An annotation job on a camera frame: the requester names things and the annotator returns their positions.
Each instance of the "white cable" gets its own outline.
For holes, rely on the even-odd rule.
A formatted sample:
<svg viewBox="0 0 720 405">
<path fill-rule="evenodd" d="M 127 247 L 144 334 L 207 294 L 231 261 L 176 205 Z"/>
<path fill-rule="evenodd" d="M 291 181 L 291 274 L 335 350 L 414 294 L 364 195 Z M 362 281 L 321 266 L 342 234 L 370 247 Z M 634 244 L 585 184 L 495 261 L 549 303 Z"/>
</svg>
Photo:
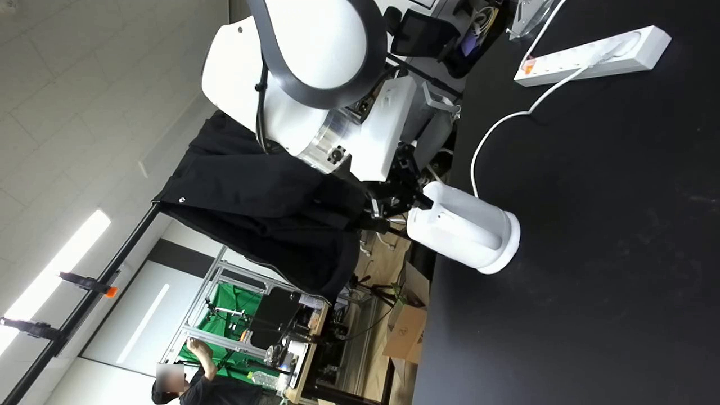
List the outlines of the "white cable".
<svg viewBox="0 0 720 405">
<path fill-rule="evenodd" d="M 544 35 L 546 27 L 549 27 L 549 24 L 554 22 L 554 17 L 559 16 L 559 10 L 562 8 L 562 5 L 564 5 L 564 0 L 560 0 L 559 6 L 552 10 L 552 16 L 549 16 L 546 22 L 542 24 L 538 38 L 535 38 L 535 41 L 532 43 L 532 47 L 524 52 L 524 55 L 523 55 L 523 61 L 519 61 L 519 67 L 527 63 L 527 59 L 532 55 L 532 52 L 535 49 L 535 45 L 540 43 L 540 38 Z M 549 90 L 544 90 L 544 92 L 535 99 L 535 103 L 533 103 L 532 108 L 527 108 L 527 110 L 516 110 L 516 113 L 498 118 L 498 122 L 489 128 L 489 133 L 487 133 L 487 134 L 479 139 L 479 143 L 475 145 L 475 152 L 472 152 L 472 160 L 471 160 L 471 184 L 472 184 L 472 195 L 475 195 L 475 197 L 479 197 L 479 193 L 477 193 L 477 179 L 475 179 L 477 155 L 479 155 L 481 145 L 489 142 L 489 136 L 493 134 L 493 131 L 495 131 L 498 125 L 502 125 L 505 122 L 511 122 L 511 118 L 516 118 L 516 117 L 528 117 L 528 114 L 533 114 L 533 113 L 540 108 L 540 103 L 542 103 L 546 97 L 552 97 L 559 87 L 562 87 L 564 83 L 573 80 L 573 78 L 580 77 L 585 70 L 589 70 L 589 67 L 604 63 L 605 59 L 609 59 L 622 45 L 623 45 L 622 41 L 614 43 L 613 47 L 607 47 L 607 52 L 598 53 L 594 61 L 585 63 L 583 67 L 579 67 L 579 70 L 572 72 L 569 77 L 564 77 L 562 80 L 554 83 Z"/>
<path fill-rule="evenodd" d="M 540 38 L 544 35 L 544 31 L 549 29 L 549 24 L 555 20 L 559 10 L 562 8 L 564 0 L 560 0 L 555 5 L 555 8 L 549 13 L 549 17 L 544 20 L 542 29 L 538 31 L 535 41 L 532 43 L 532 47 L 524 52 L 524 55 L 519 59 L 519 65 L 527 63 L 527 59 L 533 53 L 533 49 L 538 47 Z"/>
</svg>

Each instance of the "black hair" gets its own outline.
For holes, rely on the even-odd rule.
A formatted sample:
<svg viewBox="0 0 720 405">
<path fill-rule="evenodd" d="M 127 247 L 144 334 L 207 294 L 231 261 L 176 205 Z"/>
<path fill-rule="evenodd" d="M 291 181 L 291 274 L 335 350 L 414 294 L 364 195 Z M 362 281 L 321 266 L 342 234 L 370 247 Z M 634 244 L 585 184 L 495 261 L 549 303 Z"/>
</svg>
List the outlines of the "black hair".
<svg viewBox="0 0 720 405">
<path fill-rule="evenodd" d="M 156 375 L 154 391 L 151 391 L 156 405 L 165 405 L 165 402 L 178 397 L 178 393 L 169 393 L 169 391 L 167 391 L 169 385 L 167 385 L 165 380 L 167 380 L 169 375 L 171 375 L 169 368 Z"/>
</svg>

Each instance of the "cardboard box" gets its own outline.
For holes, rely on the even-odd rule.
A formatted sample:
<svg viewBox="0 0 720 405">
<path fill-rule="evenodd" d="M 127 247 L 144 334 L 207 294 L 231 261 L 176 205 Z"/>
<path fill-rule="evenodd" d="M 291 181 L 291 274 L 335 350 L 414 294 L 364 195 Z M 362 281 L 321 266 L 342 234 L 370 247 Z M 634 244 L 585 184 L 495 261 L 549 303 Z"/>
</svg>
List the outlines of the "cardboard box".
<svg viewBox="0 0 720 405">
<path fill-rule="evenodd" d="M 391 307 L 383 353 L 393 360 L 419 364 L 424 356 L 424 333 L 428 324 L 430 281 L 412 263 L 406 263 L 403 290 L 416 297 L 421 305 L 399 301 L 396 307 Z"/>
</svg>

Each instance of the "cable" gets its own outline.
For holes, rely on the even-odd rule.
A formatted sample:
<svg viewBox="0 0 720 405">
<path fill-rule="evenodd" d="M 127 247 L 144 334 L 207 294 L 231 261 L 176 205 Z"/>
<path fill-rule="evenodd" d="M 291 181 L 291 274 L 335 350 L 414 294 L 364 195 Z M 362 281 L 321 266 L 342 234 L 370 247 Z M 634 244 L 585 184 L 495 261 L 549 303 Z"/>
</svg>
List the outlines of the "cable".
<svg viewBox="0 0 720 405">
<path fill-rule="evenodd" d="M 268 133 L 265 133 L 265 97 L 268 97 L 268 63 L 263 59 L 262 78 L 254 86 L 256 90 L 256 117 L 254 117 L 254 139 L 270 155 Z"/>
<path fill-rule="evenodd" d="M 358 333 L 354 333 L 354 334 L 345 338 L 342 342 L 346 343 L 346 342 L 354 342 L 354 339 L 358 339 L 358 338 L 362 338 L 362 334 L 367 334 L 367 333 L 375 330 L 375 326 L 380 326 L 380 321 L 383 321 L 389 312 L 391 312 L 391 307 L 389 307 L 389 310 L 385 310 L 385 312 L 383 312 L 375 321 L 372 321 L 367 329 L 362 329 L 362 330 L 358 330 Z"/>
<path fill-rule="evenodd" d="M 479 193 L 477 193 L 477 179 L 475 179 L 477 155 L 479 155 L 481 145 L 490 139 L 493 131 L 495 131 L 498 125 L 502 125 L 505 122 L 511 122 L 511 118 L 516 118 L 516 117 L 528 117 L 528 114 L 533 114 L 533 110 L 535 110 L 549 94 L 554 94 L 559 87 L 562 87 L 564 83 L 569 83 L 569 80 L 573 80 L 576 77 L 580 77 L 580 74 L 583 74 L 585 70 L 589 70 L 589 67 L 591 67 L 591 65 L 583 65 L 583 67 L 576 70 L 573 74 L 569 74 L 569 77 L 564 77 L 562 80 L 559 80 L 555 86 L 552 86 L 546 92 L 542 92 L 542 94 L 538 97 L 538 100 L 535 100 L 528 110 L 516 110 L 516 113 L 498 118 L 498 122 L 489 128 L 489 133 L 479 139 L 477 148 L 475 148 L 475 152 L 472 152 L 472 160 L 471 160 L 471 184 L 472 184 L 472 195 L 475 195 L 475 197 L 479 197 Z"/>
<path fill-rule="evenodd" d="M 434 181 L 443 181 L 441 175 L 428 164 L 426 171 L 432 175 Z"/>
<path fill-rule="evenodd" d="M 542 24 L 542 29 L 538 31 L 535 41 L 533 41 L 532 47 L 524 52 L 519 65 L 527 63 L 527 59 L 533 53 L 533 49 L 538 47 L 540 38 L 544 35 L 544 31 L 549 29 L 549 24 L 552 24 L 552 22 L 555 20 L 555 16 L 560 13 L 562 5 L 564 5 L 564 0 L 560 0 L 560 2 L 555 5 L 555 8 L 549 13 L 549 17 L 544 20 L 544 24 Z"/>
<path fill-rule="evenodd" d="M 532 55 L 532 52 L 538 47 L 540 38 L 544 35 L 546 27 L 549 27 L 549 24 L 554 22 L 554 17 L 559 16 L 559 10 L 562 8 L 562 5 L 564 5 L 564 0 L 560 0 L 560 2 L 555 5 L 555 8 L 552 10 L 552 16 L 546 17 L 546 22 L 542 24 L 540 34 L 535 35 L 535 41 L 533 41 L 532 47 L 524 52 L 524 55 L 523 55 L 523 61 L 519 61 L 519 67 L 527 63 L 527 59 Z M 609 59 L 622 45 L 623 45 L 623 41 L 617 41 L 613 47 L 607 47 L 607 52 L 598 53 L 594 61 L 580 65 L 576 72 L 572 72 L 569 77 L 564 77 L 562 80 L 559 80 L 559 83 L 554 83 L 549 90 L 544 90 L 544 92 L 533 100 L 532 108 L 527 108 L 527 110 L 516 110 L 516 113 L 498 118 L 498 122 L 489 128 L 489 133 L 487 133 L 487 134 L 479 139 L 479 143 L 475 145 L 475 152 L 472 152 L 472 160 L 471 160 L 471 184 L 472 184 L 472 195 L 475 195 L 475 197 L 479 197 L 479 193 L 477 193 L 477 178 L 475 178 L 477 155 L 479 155 L 479 150 L 484 148 L 484 143 L 490 139 L 493 131 L 495 131 L 498 125 L 502 125 L 505 122 L 511 122 L 511 118 L 516 118 L 516 117 L 528 117 L 528 114 L 533 114 L 533 113 L 540 108 L 540 103 L 542 103 L 546 97 L 552 97 L 559 87 L 562 87 L 564 83 L 573 80 L 573 78 L 580 77 L 585 70 L 589 70 L 589 67 L 604 63 L 605 59 Z"/>
</svg>

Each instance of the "black cloth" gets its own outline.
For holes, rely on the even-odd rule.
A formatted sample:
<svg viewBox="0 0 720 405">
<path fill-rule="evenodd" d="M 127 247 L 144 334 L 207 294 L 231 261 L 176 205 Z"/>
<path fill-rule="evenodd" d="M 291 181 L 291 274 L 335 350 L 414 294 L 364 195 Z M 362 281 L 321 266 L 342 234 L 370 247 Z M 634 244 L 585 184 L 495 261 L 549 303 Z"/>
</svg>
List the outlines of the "black cloth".
<svg viewBox="0 0 720 405">
<path fill-rule="evenodd" d="M 216 113 L 157 193 L 180 222 L 270 266 L 291 283 L 335 297 L 361 249 L 355 226 L 367 195 Z"/>
<path fill-rule="evenodd" d="M 256 385 L 216 375 L 207 380 L 203 371 L 193 375 L 180 405 L 280 405 L 282 397 Z"/>
</svg>

